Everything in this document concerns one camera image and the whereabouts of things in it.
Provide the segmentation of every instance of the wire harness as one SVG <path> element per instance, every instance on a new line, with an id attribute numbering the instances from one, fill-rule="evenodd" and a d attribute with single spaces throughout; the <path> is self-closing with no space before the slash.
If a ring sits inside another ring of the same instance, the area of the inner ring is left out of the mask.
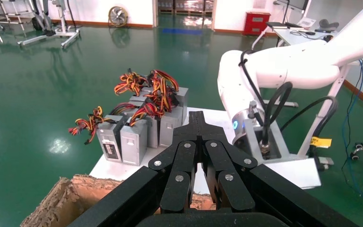
<path id="1" fill-rule="evenodd" d="M 96 128 L 98 127 L 98 124 L 103 122 L 111 122 L 114 123 L 112 119 L 109 118 L 103 118 L 103 111 L 102 107 L 98 106 L 97 108 L 93 109 L 93 113 L 88 115 L 88 120 L 84 119 L 77 119 L 75 121 L 76 127 L 70 128 L 69 133 L 73 136 L 78 135 L 83 130 L 88 130 L 90 134 L 90 138 L 84 143 L 84 144 L 90 144 L 95 136 Z"/>

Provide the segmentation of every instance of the desk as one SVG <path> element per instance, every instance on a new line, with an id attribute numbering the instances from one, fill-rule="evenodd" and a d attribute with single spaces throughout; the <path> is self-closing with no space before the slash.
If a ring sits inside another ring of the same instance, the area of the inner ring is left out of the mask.
<path id="1" fill-rule="evenodd" d="M 203 111 L 205 122 L 222 127 L 225 131 L 227 141 L 232 143 L 232 140 L 234 139 L 234 130 L 226 111 L 188 107 L 187 112 L 190 111 Z M 183 125 L 188 123 L 189 119 L 186 118 Z M 148 148 L 143 161 L 141 162 L 141 166 L 148 166 L 148 162 L 164 149 L 165 148 Z M 320 179 L 316 170 L 315 162 L 312 158 L 294 161 L 294 163 L 283 162 L 279 165 L 277 163 L 266 165 L 303 189 L 320 186 Z M 130 177 L 138 169 L 140 169 L 140 166 L 131 166 L 124 163 L 107 161 L 104 155 L 102 155 L 93 170 L 90 172 L 90 175 L 96 178 L 110 178 L 117 181 L 123 181 Z M 194 192 L 198 194 L 209 194 L 209 189 L 201 165 L 197 166 Z"/>
<path id="2" fill-rule="evenodd" d="M 296 45 L 311 41 L 302 35 L 293 35 L 290 33 L 290 29 L 273 29 L 273 31 L 288 45 Z M 324 33 L 315 32 L 315 35 L 308 35 L 308 37 L 317 39 L 326 35 L 336 35 L 337 33 Z"/>

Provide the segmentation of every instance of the caster wheel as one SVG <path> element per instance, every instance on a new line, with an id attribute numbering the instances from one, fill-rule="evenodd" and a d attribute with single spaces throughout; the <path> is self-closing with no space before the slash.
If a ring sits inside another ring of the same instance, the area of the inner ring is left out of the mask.
<path id="1" fill-rule="evenodd" d="M 356 155 L 354 153 L 351 153 L 350 157 L 351 157 L 352 160 L 359 160 L 360 159 L 360 157 L 358 157 L 358 155 Z"/>
<path id="2" fill-rule="evenodd" d="M 357 142 L 357 143 L 355 143 L 354 147 L 355 147 L 355 149 L 363 148 L 363 143 Z"/>

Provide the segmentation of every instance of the cable bundle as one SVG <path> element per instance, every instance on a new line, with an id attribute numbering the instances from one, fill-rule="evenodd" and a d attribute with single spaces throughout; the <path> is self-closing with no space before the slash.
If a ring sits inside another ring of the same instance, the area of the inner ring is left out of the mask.
<path id="1" fill-rule="evenodd" d="M 89 144 L 91 143 L 91 141 L 93 140 L 94 136 L 95 136 L 95 131 L 96 128 L 98 126 L 98 124 L 103 123 L 103 122 L 110 122 L 112 121 L 112 119 L 110 118 L 103 118 L 103 111 L 102 108 L 100 106 L 98 106 L 97 108 L 93 109 L 93 114 L 89 114 L 88 115 L 88 121 L 84 120 L 84 119 L 77 119 L 76 120 L 76 127 L 74 128 L 70 128 L 69 129 L 69 133 L 72 134 L 73 136 L 80 134 L 81 131 L 87 129 L 90 132 L 90 139 L 88 139 L 84 144 Z"/>
<path id="2" fill-rule="evenodd" d="M 152 83 L 154 89 L 149 95 L 145 95 L 145 97 L 149 97 L 152 102 L 159 107 L 159 112 L 161 112 L 162 115 L 164 112 L 171 112 L 172 97 L 173 100 L 175 100 L 175 89 L 166 85 L 165 78 L 152 78 Z"/>
<path id="3" fill-rule="evenodd" d="M 151 117 L 159 117 L 161 118 L 164 113 L 159 111 L 158 108 L 153 103 L 146 103 L 141 108 L 139 108 L 134 115 L 130 119 L 130 127 L 133 127 L 133 125 L 138 121 L 143 119 L 145 116 L 151 116 Z"/>
<path id="4" fill-rule="evenodd" d="M 110 113 L 109 115 L 119 115 L 123 111 L 138 108 L 138 106 L 133 105 L 131 103 L 119 103 Z"/>
<path id="5" fill-rule="evenodd" d="M 174 90 L 179 91 L 179 84 L 177 83 L 177 81 L 164 71 L 152 70 L 151 74 L 148 76 L 148 79 L 151 79 L 152 81 L 155 79 L 160 79 L 160 78 L 164 78 L 165 80 L 169 81 L 171 83 L 172 87 L 174 88 Z"/>
<path id="6" fill-rule="evenodd" d="M 135 72 L 132 72 L 131 69 L 128 70 L 128 73 L 125 73 L 120 76 L 120 80 L 122 81 L 118 85 L 116 85 L 114 91 L 116 95 L 119 95 L 125 91 L 133 91 L 137 96 L 140 95 L 140 90 L 145 86 L 145 83 L 148 83 L 147 79 Z"/>

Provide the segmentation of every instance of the wheel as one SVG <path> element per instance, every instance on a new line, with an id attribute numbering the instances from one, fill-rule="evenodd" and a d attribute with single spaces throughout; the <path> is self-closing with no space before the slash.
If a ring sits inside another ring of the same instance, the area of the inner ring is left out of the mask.
<path id="1" fill-rule="evenodd" d="M 363 143 L 357 142 L 354 146 L 355 149 L 363 148 Z"/>
<path id="2" fill-rule="evenodd" d="M 358 157 L 358 155 L 356 155 L 354 153 L 351 153 L 350 154 L 350 157 L 351 157 L 352 160 L 358 160 L 358 159 L 360 159 L 360 157 Z"/>
<path id="3" fill-rule="evenodd" d="M 42 31 L 42 29 L 43 29 L 43 28 L 41 27 L 40 23 L 38 23 L 37 18 L 33 17 L 33 18 L 31 19 L 31 23 L 33 24 L 33 27 L 34 27 L 34 29 L 35 29 L 36 31 Z"/>

